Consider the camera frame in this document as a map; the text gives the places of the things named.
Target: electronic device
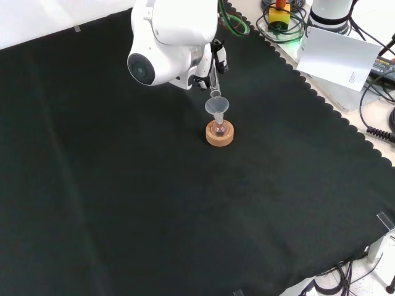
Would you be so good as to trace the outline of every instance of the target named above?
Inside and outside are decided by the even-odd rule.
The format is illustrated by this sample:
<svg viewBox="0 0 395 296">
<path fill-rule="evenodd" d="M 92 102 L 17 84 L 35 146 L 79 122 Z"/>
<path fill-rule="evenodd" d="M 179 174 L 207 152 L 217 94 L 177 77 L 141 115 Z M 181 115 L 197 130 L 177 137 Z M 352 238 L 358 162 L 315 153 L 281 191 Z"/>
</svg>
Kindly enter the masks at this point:
<svg viewBox="0 0 395 296">
<path fill-rule="evenodd" d="M 291 20 L 291 5 L 286 3 L 285 0 L 276 0 L 275 7 L 269 8 L 269 28 L 275 28 L 276 30 L 287 30 L 289 21 Z"/>
<path fill-rule="evenodd" d="M 395 62 L 383 57 L 377 57 L 369 76 L 372 78 L 377 78 L 381 74 L 390 72 L 392 70 L 395 70 Z M 389 73 L 388 75 L 382 77 L 381 81 L 395 86 L 395 73 Z"/>
<path fill-rule="evenodd" d="M 314 0 L 307 26 L 345 35 L 349 29 L 349 15 L 355 0 Z"/>
</svg>

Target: connector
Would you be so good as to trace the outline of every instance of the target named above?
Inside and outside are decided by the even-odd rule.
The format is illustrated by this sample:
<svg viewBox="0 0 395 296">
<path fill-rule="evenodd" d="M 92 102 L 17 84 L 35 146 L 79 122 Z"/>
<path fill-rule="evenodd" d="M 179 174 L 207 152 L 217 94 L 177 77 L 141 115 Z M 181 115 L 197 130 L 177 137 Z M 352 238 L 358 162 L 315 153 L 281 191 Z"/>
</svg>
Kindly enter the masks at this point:
<svg viewBox="0 0 395 296">
<path fill-rule="evenodd" d="M 382 131 L 381 129 L 372 128 L 371 126 L 368 127 L 366 130 L 369 134 L 372 134 L 378 138 L 382 138 L 389 142 L 395 143 L 395 133 L 390 133 L 388 131 Z"/>
</svg>

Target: yellow device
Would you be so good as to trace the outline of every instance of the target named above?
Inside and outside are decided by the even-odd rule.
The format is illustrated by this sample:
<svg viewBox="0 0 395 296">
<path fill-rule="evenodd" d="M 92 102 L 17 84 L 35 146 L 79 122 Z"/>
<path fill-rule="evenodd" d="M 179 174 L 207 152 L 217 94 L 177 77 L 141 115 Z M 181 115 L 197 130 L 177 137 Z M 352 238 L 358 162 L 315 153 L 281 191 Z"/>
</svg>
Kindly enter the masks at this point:
<svg viewBox="0 0 395 296">
<path fill-rule="evenodd" d="M 276 28 L 277 30 L 287 30 L 289 21 L 291 20 L 291 14 L 289 13 L 291 11 L 291 5 L 290 4 L 285 4 L 284 10 L 277 10 L 275 7 L 269 8 L 269 24 Z"/>
</svg>

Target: floor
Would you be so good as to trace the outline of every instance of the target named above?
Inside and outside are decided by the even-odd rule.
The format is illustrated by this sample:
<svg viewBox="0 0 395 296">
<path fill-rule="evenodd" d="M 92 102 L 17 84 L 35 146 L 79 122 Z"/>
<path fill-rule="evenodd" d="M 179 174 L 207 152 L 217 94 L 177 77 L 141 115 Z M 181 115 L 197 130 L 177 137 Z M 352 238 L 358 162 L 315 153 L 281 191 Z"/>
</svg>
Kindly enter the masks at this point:
<svg viewBox="0 0 395 296">
<path fill-rule="evenodd" d="M 352 269 L 352 280 L 360 278 L 367 274 L 375 264 L 367 261 L 367 258 L 355 261 Z M 356 296 L 388 296 L 385 288 L 391 283 L 395 276 L 395 240 L 389 239 L 383 253 L 383 258 L 375 270 L 363 279 L 351 285 L 351 292 Z M 333 288 L 339 282 L 339 274 L 337 272 L 326 276 L 317 277 L 316 282 L 320 287 Z M 320 296 L 315 289 L 308 293 L 308 296 Z"/>
</svg>

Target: wooden stand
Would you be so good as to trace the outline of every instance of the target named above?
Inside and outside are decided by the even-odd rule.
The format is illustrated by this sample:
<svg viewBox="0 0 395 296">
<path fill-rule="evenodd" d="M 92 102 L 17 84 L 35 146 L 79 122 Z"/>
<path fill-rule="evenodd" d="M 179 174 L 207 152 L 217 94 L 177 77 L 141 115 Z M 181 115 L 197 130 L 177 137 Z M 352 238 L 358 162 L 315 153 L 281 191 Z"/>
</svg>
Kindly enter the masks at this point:
<svg viewBox="0 0 395 296">
<path fill-rule="evenodd" d="M 215 147 L 223 147 L 229 145 L 230 142 L 233 140 L 233 134 L 235 133 L 235 129 L 229 121 L 225 120 L 225 122 L 227 123 L 229 130 L 228 133 L 222 137 L 218 137 L 211 133 L 211 126 L 214 124 L 214 121 L 210 122 L 206 126 L 206 139 L 207 142 L 209 142 L 211 145 Z"/>
</svg>

